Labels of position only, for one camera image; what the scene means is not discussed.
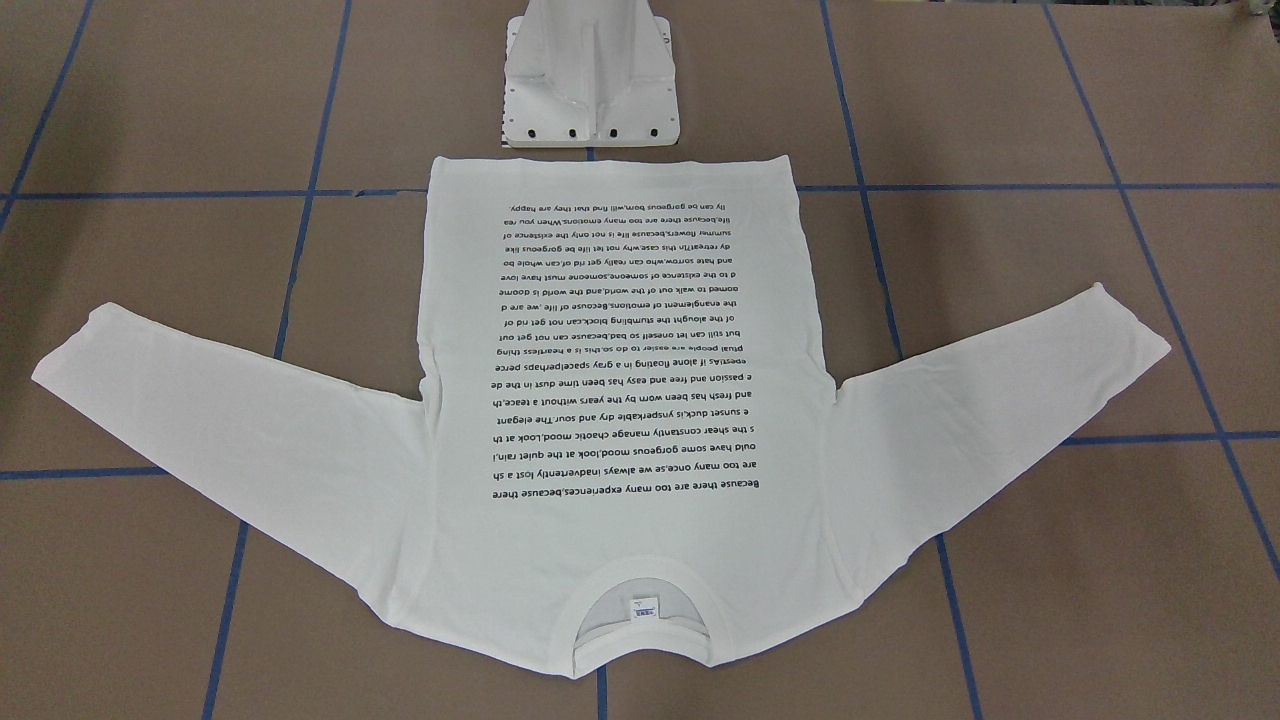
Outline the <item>white long-sleeve printed shirt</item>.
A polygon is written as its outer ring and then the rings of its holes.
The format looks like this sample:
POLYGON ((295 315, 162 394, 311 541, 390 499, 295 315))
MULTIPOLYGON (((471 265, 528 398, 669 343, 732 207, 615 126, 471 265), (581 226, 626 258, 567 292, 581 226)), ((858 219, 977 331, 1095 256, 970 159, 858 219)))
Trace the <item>white long-sleeve printed shirt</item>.
POLYGON ((786 158, 430 173, 421 398, 115 304, 33 378, 387 624, 579 678, 852 611, 1170 347, 1094 284, 836 383, 786 158))

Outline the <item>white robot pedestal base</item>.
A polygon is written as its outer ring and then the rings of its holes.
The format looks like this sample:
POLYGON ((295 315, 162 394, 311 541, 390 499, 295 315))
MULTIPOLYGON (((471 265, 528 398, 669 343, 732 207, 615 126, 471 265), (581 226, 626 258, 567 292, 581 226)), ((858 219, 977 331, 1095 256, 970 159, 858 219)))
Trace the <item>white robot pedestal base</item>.
POLYGON ((506 31, 502 142, 648 147, 678 141, 669 22, 646 1, 531 1, 506 31))

